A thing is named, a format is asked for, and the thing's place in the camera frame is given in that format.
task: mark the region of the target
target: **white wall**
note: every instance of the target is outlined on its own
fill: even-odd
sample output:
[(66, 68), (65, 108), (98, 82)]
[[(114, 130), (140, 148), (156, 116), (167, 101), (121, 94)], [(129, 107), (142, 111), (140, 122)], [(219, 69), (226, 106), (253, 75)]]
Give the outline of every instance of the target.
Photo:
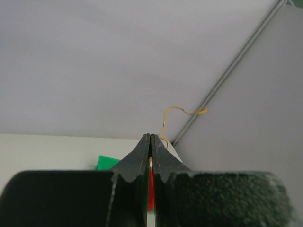
[[(2, 0), (0, 133), (139, 139), (195, 107), (276, 0)], [(169, 113), (175, 137), (188, 118)]]
[(198, 170), (279, 176), (303, 219), (303, 9), (283, 7), (175, 149)]

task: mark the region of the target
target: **gray metal bar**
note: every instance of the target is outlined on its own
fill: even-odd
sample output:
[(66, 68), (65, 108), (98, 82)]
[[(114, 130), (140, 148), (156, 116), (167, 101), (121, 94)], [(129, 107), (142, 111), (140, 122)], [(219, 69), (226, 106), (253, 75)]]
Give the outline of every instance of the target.
[[(266, 27), (266, 25), (269, 23), (271, 18), (277, 13), (277, 11), (283, 6), (287, 0), (277, 0), (275, 5), (272, 7), (272, 9), (269, 11), (267, 16), (264, 18), (262, 23), (257, 27), (257, 29), (254, 31), (254, 33), (251, 35), (249, 40), (245, 43), (245, 45), (242, 47), (238, 55), (234, 58), (234, 60), (231, 62), (229, 67), (226, 69), (226, 71), (223, 73), (221, 78), (218, 80), (218, 82), (215, 84), (215, 86), (212, 88), (212, 90), (208, 93), (206, 98), (199, 104), (197, 109), (206, 107), (206, 105), (209, 103), (209, 101), (213, 98), (215, 93), (218, 91), (218, 89), (221, 87), (221, 85), (224, 83), (224, 81), (228, 78), (230, 73), (233, 71), (233, 69), (237, 66), (237, 64), (240, 62), (246, 51), (251, 47), (251, 45), (254, 43), (254, 41), (257, 39), (257, 37), (260, 35), (262, 30)], [(185, 126), (178, 132), (176, 135), (176, 138), (171, 143), (173, 146), (175, 146), (180, 138), (183, 136), (183, 134), (188, 130), (190, 125), (194, 122), (194, 120), (198, 117), (198, 114), (192, 115), (188, 122), (185, 124)]]
[(291, 6), (295, 7), (295, 4), (294, 4), (294, 2), (293, 2), (292, 0), (288, 0), (288, 2), (289, 2), (289, 4), (290, 4)]

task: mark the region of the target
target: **yellow string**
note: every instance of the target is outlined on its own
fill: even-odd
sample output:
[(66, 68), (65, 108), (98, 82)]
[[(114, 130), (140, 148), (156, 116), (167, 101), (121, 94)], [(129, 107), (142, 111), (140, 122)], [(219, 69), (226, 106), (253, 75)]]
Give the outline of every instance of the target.
[[(162, 127), (162, 130), (161, 132), (159, 133), (159, 135), (161, 135), (163, 132), (164, 132), (164, 127), (165, 127), (165, 123), (166, 123), (166, 113), (168, 110), (170, 109), (179, 109), (179, 110), (182, 110), (184, 113), (186, 113), (187, 115), (194, 115), (194, 114), (204, 114), (207, 112), (207, 108), (199, 108), (197, 109), (196, 111), (194, 111), (193, 113), (189, 113), (187, 112), (185, 109), (183, 109), (182, 107), (180, 106), (171, 106), (169, 108), (167, 108), (165, 111), (164, 111), (164, 119), (163, 119), (163, 127)], [(169, 141), (164, 138), (164, 137), (160, 137), (161, 140), (164, 140), (166, 142), (166, 149), (169, 148)]]

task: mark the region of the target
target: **red object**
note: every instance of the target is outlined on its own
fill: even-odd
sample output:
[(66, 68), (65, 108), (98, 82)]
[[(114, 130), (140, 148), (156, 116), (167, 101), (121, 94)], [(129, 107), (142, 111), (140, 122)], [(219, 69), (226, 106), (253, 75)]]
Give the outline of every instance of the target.
[(152, 211), (154, 206), (154, 198), (155, 198), (155, 188), (153, 186), (153, 173), (152, 168), (150, 167), (150, 177), (149, 177), (149, 185), (148, 185), (148, 204), (147, 211)]

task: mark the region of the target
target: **yellow rubber band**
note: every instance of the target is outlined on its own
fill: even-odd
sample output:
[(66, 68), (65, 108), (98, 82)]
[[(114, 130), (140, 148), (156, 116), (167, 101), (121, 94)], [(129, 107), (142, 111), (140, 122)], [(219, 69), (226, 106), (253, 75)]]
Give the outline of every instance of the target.
[[(196, 111), (194, 111), (193, 113), (189, 113), (187, 112), (185, 109), (183, 109), (182, 107), (180, 106), (171, 106), (169, 108), (167, 108), (165, 111), (164, 111), (164, 119), (163, 119), (163, 127), (162, 127), (162, 130), (161, 132), (159, 133), (159, 135), (161, 135), (163, 132), (164, 132), (164, 127), (165, 127), (165, 123), (166, 123), (166, 113), (168, 110), (170, 109), (179, 109), (179, 110), (182, 110), (184, 113), (186, 113), (187, 115), (194, 115), (194, 114), (204, 114), (206, 113), (208, 110), (207, 108), (199, 108), (197, 109)], [(164, 140), (166, 142), (166, 149), (169, 148), (169, 142), (166, 138), (164, 137), (160, 137), (160, 139)]]

